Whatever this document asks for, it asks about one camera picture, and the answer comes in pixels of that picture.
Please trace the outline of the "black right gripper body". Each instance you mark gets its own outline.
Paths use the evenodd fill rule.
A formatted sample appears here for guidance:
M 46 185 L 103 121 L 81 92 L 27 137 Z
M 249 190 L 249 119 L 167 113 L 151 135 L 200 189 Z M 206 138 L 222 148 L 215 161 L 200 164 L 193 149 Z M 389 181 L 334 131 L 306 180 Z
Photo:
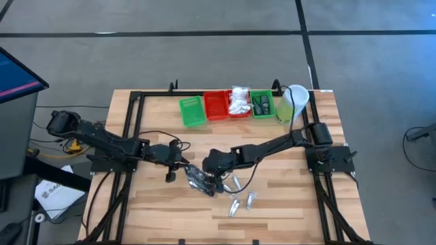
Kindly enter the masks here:
M 208 174 L 232 172 L 235 168 L 236 156 L 237 153 L 235 151 L 222 152 L 213 148 L 202 161 L 202 170 Z

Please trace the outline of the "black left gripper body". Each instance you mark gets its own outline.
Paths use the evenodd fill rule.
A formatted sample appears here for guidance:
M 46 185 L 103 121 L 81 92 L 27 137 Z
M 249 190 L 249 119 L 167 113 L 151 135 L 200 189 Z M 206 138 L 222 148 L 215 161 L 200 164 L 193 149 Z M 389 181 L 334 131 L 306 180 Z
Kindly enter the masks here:
M 175 171 L 177 169 L 172 169 L 171 167 L 180 163 L 176 160 L 176 154 L 180 152 L 171 152 L 168 145 L 156 144 L 149 148 L 146 160 L 152 162 L 156 165 L 163 165 L 168 168 L 168 173 L 166 174 L 165 181 L 167 183 L 174 182 L 176 179 Z

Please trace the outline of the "black comb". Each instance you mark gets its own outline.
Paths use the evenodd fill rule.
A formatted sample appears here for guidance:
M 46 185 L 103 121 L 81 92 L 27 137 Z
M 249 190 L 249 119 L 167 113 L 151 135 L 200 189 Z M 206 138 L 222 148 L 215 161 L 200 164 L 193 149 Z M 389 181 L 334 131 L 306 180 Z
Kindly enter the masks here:
M 213 185 L 210 182 L 209 177 L 202 172 L 188 172 L 187 179 L 192 188 L 202 191 L 213 190 Z
M 205 174 L 200 168 L 192 164 L 185 166 L 185 173 L 188 180 L 208 180 L 208 175 Z
M 201 184 L 193 181 L 189 181 L 189 185 L 192 189 L 196 189 L 209 197 L 215 196 L 215 189 L 209 184 Z

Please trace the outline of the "vanity pack plastic bag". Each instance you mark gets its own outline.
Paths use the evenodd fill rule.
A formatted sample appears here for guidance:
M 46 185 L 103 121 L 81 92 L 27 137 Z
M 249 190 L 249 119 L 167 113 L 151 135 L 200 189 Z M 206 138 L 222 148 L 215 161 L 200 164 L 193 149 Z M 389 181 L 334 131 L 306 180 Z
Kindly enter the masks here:
M 244 100 L 249 102 L 249 87 L 247 86 L 233 86 L 230 93 L 231 102 L 236 100 Z
M 251 110 L 251 104 L 246 99 L 231 97 L 229 105 L 229 114 L 245 114 Z

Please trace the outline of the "green plastic mesh basket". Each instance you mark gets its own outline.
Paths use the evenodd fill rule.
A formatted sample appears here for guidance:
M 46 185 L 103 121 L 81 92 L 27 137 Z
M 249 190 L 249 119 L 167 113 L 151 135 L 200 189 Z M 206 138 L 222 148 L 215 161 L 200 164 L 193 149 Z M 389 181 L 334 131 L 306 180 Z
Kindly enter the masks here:
M 270 114 L 269 115 L 256 116 L 254 114 L 254 110 L 252 109 L 253 117 L 255 119 L 263 119 L 263 118 L 273 118 L 273 117 L 275 117 L 276 110 L 275 110 L 275 104 L 274 104 L 274 97 L 273 97 L 273 94 L 272 94 L 271 91 L 267 91 L 267 90 L 264 90 L 264 91 L 250 91 L 249 95 L 250 95 L 250 98 L 251 98 L 252 105 L 253 105 L 252 97 L 256 98 L 260 102 L 260 104 L 261 104 L 260 97 L 262 95 L 266 95 L 268 97 L 268 100 L 269 100 Z
M 185 127 L 197 127 L 206 123 L 201 96 L 181 99 L 179 106 Z

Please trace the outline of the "red plastic mesh basket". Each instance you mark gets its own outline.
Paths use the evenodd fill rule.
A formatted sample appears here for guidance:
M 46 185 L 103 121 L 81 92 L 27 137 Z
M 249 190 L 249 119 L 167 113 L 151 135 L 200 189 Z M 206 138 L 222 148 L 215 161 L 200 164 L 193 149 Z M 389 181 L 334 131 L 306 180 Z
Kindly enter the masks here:
M 203 98 L 208 120 L 224 120 L 228 117 L 228 99 L 225 91 L 204 92 Z
M 230 105 L 230 93 L 231 93 L 231 90 L 228 90 L 228 91 L 227 91 L 227 95 L 228 95 L 229 105 Z M 245 118 L 245 117 L 248 117 L 248 116 L 250 116 L 251 113 L 252 113 L 252 107 L 253 107 L 253 106 L 252 106 L 252 104 L 251 104 L 251 110 L 250 110 L 249 112 L 245 113 L 245 114 L 237 114 L 237 115 L 231 115 L 231 114 L 229 114 L 229 117 L 230 117 L 230 118 Z

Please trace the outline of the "green disinfecting wipes canister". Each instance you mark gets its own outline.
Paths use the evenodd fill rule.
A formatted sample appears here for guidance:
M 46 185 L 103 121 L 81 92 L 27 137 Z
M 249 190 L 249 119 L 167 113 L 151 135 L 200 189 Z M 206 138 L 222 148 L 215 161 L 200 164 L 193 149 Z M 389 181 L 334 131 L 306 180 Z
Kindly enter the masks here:
M 282 125 L 291 125 L 299 117 L 309 101 L 308 90 L 297 84 L 284 86 L 276 106 L 276 119 Z

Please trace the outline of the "black desk beam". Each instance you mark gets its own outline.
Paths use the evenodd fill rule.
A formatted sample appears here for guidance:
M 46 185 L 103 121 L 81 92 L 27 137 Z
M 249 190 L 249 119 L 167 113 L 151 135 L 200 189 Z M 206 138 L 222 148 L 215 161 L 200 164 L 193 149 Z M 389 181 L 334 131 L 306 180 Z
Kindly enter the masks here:
M 55 182 L 63 186 L 87 192 L 91 181 L 82 176 L 51 166 L 39 159 L 26 157 L 23 174 L 35 174 L 43 180 Z

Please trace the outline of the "white printed paper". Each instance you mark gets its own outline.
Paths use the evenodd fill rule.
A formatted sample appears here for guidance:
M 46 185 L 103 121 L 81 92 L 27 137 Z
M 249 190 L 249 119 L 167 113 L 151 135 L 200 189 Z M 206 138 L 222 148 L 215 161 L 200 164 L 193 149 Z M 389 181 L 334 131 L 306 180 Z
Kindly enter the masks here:
M 51 219 L 62 215 L 84 194 L 84 191 L 47 180 L 42 180 L 35 188 L 35 198 Z

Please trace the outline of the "grey cabinet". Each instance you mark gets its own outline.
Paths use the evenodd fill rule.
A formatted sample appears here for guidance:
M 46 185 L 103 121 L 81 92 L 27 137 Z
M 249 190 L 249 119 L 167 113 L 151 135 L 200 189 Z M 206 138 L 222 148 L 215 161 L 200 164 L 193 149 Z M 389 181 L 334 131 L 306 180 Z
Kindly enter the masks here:
M 0 104 L 0 180 L 23 172 L 36 104 L 37 93 Z

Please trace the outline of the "computer monitor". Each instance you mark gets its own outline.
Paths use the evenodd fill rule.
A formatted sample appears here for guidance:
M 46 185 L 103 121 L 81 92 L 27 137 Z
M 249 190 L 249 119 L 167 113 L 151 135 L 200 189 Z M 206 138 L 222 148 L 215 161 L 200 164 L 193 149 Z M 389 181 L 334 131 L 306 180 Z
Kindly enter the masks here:
M 49 87 L 49 83 L 0 46 L 0 104 Z

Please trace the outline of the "black computer mouse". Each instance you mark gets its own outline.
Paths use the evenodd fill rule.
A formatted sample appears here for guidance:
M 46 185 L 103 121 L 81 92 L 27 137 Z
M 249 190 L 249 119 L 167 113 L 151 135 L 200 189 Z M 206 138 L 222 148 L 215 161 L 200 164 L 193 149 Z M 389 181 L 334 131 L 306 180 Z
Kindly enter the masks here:
M 0 230 L 0 245 L 14 245 L 22 231 L 20 223 L 9 223 Z

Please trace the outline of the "grey chair base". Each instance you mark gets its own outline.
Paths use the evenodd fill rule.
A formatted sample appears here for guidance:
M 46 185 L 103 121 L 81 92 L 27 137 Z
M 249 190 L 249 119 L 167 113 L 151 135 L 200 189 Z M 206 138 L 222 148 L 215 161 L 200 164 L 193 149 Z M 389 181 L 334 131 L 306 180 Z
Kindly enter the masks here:
M 427 127 L 416 127 L 417 131 L 413 133 L 406 133 L 406 139 L 409 142 L 414 142 L 418 139 L 429 137 L 432 144 L 436 145 L 436 123 Z

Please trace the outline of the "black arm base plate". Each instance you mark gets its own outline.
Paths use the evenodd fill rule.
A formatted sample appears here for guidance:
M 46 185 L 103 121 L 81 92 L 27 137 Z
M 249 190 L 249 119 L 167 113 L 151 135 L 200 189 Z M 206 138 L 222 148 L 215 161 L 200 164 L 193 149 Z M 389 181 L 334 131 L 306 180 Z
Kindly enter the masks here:
M 132 173 L 137 169 L 138 161 L 127 159 L 119 161 L 113 157 L 108 157 L 102 151 L 97 150 L 94 154 L 87 155 L 91 161 L 91 172 L 115 172 L 115 173 Z
M 329 148 L 308 148 L 305 150 L 310 172 L 354 172 L 353 158 L 357 152 L 348 146 L 331 146 Z

